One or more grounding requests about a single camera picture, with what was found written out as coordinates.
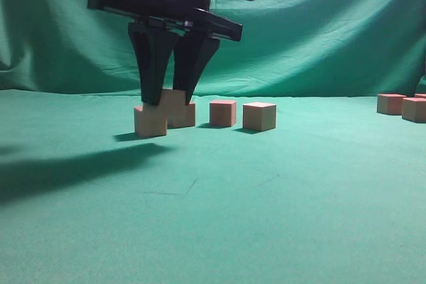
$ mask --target wooden block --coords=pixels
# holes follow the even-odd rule
[[[169,128],[186,128],[189,126],[196,125],[196,105],[194,102],[191,102],[186,107],[185,117],[177,118],[171,117],[168,119],[168,127]]]
[[[404,98],[407,98],[407,96],[402,94],[379,94],[377,96],[377,112],[400,116]]]
[[[145,110],[150,110],[162,114],[165,118],[185,118],[185,91],[163,89],[160,103],[157,106],[144,103]]]
[[[276,128],[277,105],[273,103],[253,102],[243,104],[242,127],[245,129],[266,131]]]
[[[155,110],[134,108],[134,131],[142,138],[167,135],[167,119]]]
[[[210,103],[210,125],[230,127],[237,123],[237,102],[235,100],[215,100]]]
[[[402,118],[413,122],[426,122],[426,98],[404,98]]]

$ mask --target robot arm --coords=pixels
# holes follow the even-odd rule
[[[242,26],[209,12],[210,0],[88,0],[89,9],[132,17],[128,26],[143,103],[157,105],[174,53],[173,89],[192,98],[220,39],[240,41]]]

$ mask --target wooden cube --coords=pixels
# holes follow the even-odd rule
[[[402,100],[407,98],[402,94],[379,94],[377,96],[377,112],[390,115],[401,115]]]
[[[242,127],[266,131],[276,128],[277,106],[273,103],[253,102],[243,104]]]
[[[413,122],[426,122],[426,98],[404,98],[402,118]]]
[[[161,113],[142,106],[134,108],[134,131],[142,138],[167,135],[167,119]]]
[[[196,106],[194,102],[188,104],[185,110],[184,118],[170,117],[168,119],[169,128],[186,128],[189,126],[195,126],[196,124]]]
[[[150,110],[162,114],[166,118],[185,118],[185,91],[163,89],[161,92],[160,103],[156,106],[144,103],[145,110]]]
[[[215,100],[210,103],[210,125],[231,127],[237,123],[237,102],[235,100]]]

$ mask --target table surface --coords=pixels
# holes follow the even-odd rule
[[[209,128],[208,103],[238,122]],[[194,97],[133,133],[137,96],[0,92],[0,283],[422,283],[426,124],[375,97]],[[242,130],[242,104],[277,104]]]

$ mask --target green backdrop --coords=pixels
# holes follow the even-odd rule
[[[0,0],[0,88],[138,95],[128,19],[86,3]],[[198,95],[412,94],[424,75],[425,0],[212,0],[212,11],[244,38],[222,42]]]

